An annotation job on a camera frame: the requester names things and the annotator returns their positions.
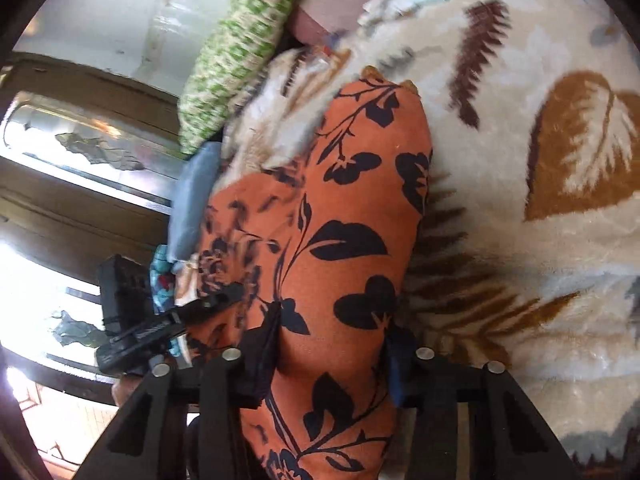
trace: white wall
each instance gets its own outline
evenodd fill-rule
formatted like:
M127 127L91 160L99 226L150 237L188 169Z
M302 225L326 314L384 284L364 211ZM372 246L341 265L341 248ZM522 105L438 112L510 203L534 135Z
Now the white wall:
M180 95L228 0L47 0L15 50L65 59Z

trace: green patterned pillow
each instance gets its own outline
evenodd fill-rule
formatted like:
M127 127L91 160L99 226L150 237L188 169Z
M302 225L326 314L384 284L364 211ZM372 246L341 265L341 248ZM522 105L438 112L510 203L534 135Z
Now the green patterned pillow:
M268 62L295 0L231 0L178 104L180 144L194 153L228 117L227 103Z

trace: cream plush blanket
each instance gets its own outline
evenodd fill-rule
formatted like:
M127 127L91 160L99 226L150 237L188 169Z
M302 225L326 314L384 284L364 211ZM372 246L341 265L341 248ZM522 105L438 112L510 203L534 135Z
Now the cream plush blanket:
M337 52L304 99L318 71L296 76L285 54L295 106L252 115L283 97L270 91L245 110L223 185L286 163L364 66L411 79L434 157L398 318L457 362L505 362L580 460L622 455L640 422L640 68L606 4L450 0Z

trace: orange floral fabric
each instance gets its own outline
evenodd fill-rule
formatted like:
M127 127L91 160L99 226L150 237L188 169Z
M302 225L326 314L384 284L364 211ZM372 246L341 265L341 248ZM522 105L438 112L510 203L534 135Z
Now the orange floral fabric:
M373 478L396 410L380 351L424 214L431 139L420 98L381 78L348 84L306 153L211 199L199 292L244 300L190 327L203 358L282 307L280 357L242 430L273 479Z

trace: black leaf pattern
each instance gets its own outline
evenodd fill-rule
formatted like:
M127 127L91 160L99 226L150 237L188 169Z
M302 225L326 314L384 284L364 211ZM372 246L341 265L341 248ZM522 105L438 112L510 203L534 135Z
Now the black leaf pattern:
M309 328L306 325L305 318L302 314L296 312L296 300L293 298L285 298L282 300L282 326L300 335L309 335Z
M309 222L311 222L311 215L311 205L306 201L305 193L300 201L300 211L298 212L298 229L300 229L300 232L309 226Z
M327 262L388 254L384 241L371 227L339 220L330 220L319 228L307 247L313 256Z
M325 457L326 461L334 469L337 469L338 471L344 471L344 472L347 472L347 473L355 473L355 472L358 472L358 471L364 471L364 466L360 462L358 462L356 459L351 458L350 456L347 456L344 453L340 453L339 455L343 459L346 460L347 465L343 465L343 464L339 463L338 461L334 460L330 456Z
M316 139L316 137L314 137L311 140L311 143L306 147L306 151L303 152L305 168L308 168L309 163L311 162L311 155L313 155L314 151L316 150L316 144L317 143L318 143L318 139Z
M258 255L258 242L259 240L249 240L249 243L246 245L246 251L244 252L243 265L248 267L251 265L255 257Z
M282 250L282 248L280 247L280 244L278 243L277 240L268 240L267 241L267 247L269 248L269 250L273 254L277 254Z
M356 182L363 171L375 170L382 159L375 153L356 153L350 158L339 158L324 174L324 181L333 180L336 184L344 186Z
M217 212L218 210L212 205L207 205L205 209L204 227L208 234L212 234L212 232L218 227L215 221Z
M194 350L196 353L196 355L192 356L193 363L198 364L202 362L204 364L207 360L207 355L209 354L210 348L199 339L196 339L190 335L187 336L187 343L189 345L189 348Z
M270 195L269 197L267 197L267 199L262 202L262 205L258 208L258 213L264 213L265 211L268 211L271 206L273 204L275 204L278 201L278 197L275 195Z
M324 422L324 412L308 412L302 417L309 440L313 442L320 436L322 431L322 423Z
M288 449L283 449L280 452L280 461L282 462L282 469L286 472L286 478L313 480L313 477L298 465L298 460Z
M396 309L396 289L385 276L371 276L364 294L348 294L334 303L340 322L362 330L376 330Z
M221 257L229 250L229 244L223 237L218 237L211 243L211 251L215 253L220 253Z
M430 158L424 153L400 153L396 156L396 171L402 177L402 194L415 210L424 215L429 193Z
M284 429L282 427L282 423L280 422L274 410L270 409L269 411L271 412L271 416L273 418L273 427L276 429L276 433L282 439L283 442L286 442L287 439L284 436Z
M377 101L370 101L365 107L367 119L371 119L378 126L386 128L394 121L394 109L399 108L400 103L395 93L389 95L389 97L382 103L382 106L378 106Z
M281 166L274 170L262 170L262 172L264 174L271 175L278 182L281 182L286 186L293 188L300 186L300 183L296 178L298 172L298 161L295 158L286 166Z
M262 444L264 446L269 443L267 432L264 431L264 428L260 424L252 424L251 427L254 428L258 433L260 433L260 440L262 441Z
M333 139L331 139L331 141L324 147L324 150L322 150L322 153L320 154L320 157L318 158L318 162L316 162L316 164L321 164L322 161L324 161L331 154L331 152L336 148L336 146L338 146L341 143L342 143L342 136L340 135L335 136Z
M342 431L351 425L355 409L353 399L328 372L314 383L311 401L314 412L320 417L324 418L325 411L332 416L333 431Z
M269 458L267 463L264 464L264 468L271 480L278 480L277 471L282 470L282 465L280 464L280 456L273 449L269 451Z
M228 208L236 210L236 216L234 218L234 228L237 230L242 230L242 226L249 216L249 211L246 204L240 200L234 200L231 204L229 204Z
M262 275L262 267L260 265L254 266L251 272L247 273L247 277L244 281L244 290L248 293L247 309L251 308L255 301L255 298L260 294L260 276Z
M289 248L289 242L284 247L284 250L280 253L278 257L278 261L276 262L276 267L273 269L273 291L276 296L275 299L280 297L280 283L282 282L282 269L284 268L284 257L287 254L287 249Z

